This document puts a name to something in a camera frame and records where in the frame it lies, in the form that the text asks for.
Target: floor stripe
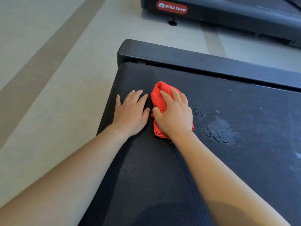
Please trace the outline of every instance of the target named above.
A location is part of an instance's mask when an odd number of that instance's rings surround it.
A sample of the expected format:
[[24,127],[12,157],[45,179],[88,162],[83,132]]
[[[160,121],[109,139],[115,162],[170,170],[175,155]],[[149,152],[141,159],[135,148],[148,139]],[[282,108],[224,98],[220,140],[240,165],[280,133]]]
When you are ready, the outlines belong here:
[[216,26],[201,23],[201,27],[209,54],[227,58],[226,51],[217,34]]
[[0,91],[0,149],[105,0],[85,0]]

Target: hand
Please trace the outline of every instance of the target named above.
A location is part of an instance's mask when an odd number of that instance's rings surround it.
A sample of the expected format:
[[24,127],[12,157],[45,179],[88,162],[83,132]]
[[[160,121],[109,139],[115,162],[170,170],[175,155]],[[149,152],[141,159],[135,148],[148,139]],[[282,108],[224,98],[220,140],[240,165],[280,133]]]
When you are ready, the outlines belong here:
[[146,125],[149,117],[150,109],[146,108],[143,111],[148,95],[145,94],[138,101],[143,90],[135,92],[131,91],[125,98],[121,105],[120,96],[117,95],[115,113],[113,119],[113,126],[125,133],[129,138],[136,135]]
[[173,139],[183,132],[191,132],[193,116],[185,94],[179,94],[173,87],[170,90],[173,99],[163,90],[160,91],[167,106],[166,111],[161,113],[158,107],[154,107],[153,116],[160,130]]

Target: red logo badge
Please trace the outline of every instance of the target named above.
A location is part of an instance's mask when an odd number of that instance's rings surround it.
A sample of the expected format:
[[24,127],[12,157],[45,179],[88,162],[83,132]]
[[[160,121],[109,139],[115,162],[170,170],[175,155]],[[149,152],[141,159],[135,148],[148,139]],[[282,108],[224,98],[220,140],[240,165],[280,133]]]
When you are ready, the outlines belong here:
[[171,12],[171,13],[177,13],[177,14],[181,14],[181,15],[184,15],[187,13],[186,5],[180,5],[177,3],[163,1],[163,0],[159,0],[157,2],[157,9]]

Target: wet spot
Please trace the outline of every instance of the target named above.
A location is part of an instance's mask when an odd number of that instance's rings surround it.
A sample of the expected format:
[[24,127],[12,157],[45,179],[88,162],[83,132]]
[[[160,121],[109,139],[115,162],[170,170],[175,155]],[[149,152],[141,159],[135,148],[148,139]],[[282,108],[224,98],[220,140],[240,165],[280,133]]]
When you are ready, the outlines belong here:
[[209,112],[206,112],[204,109],[199,107],[194,109],[194,114],[196,115],[198,121],[201,121],[207,113]]
[[237,134],[233,132],[227,121],[218,116],[215,116],[215,120],[209,125],[205,125],[204,133],[220,143],[234,143],[234,136]]

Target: red towel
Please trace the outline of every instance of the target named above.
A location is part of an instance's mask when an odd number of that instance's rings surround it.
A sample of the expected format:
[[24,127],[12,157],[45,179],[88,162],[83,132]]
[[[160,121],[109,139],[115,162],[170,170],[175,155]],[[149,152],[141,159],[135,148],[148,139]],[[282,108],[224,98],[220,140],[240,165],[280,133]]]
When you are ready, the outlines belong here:
[[[167,85],[167,84],[164,83],[164,82],[158,82],[158,83],[155,85],[153,91],[152,91],[151,94],[150,94],[151,100],[152,100],[152,102],[153,102],[153,106],[154,106],[154,107],[159,107],[161,113],[164,113],[164,112],[166,111],[166,103],[165,103],[163,97],[162,97],[161,94],[160,94],[160,90],[163,90],[163,91],[165,91],[166,93],[168,93],[169,96],[171,96],[171,98],[173,99],[172,93],[171,93],[171,91],[170,91],[170,87],[171,87],[170,85]],[[170,139],[167,135],[165,135],[165,134],[159,129],[159,127],[158,127],[158,125],[157,125],[155,119],[153,120],[153,130],[154,130],[155,135],[156,135],[157,137]]]

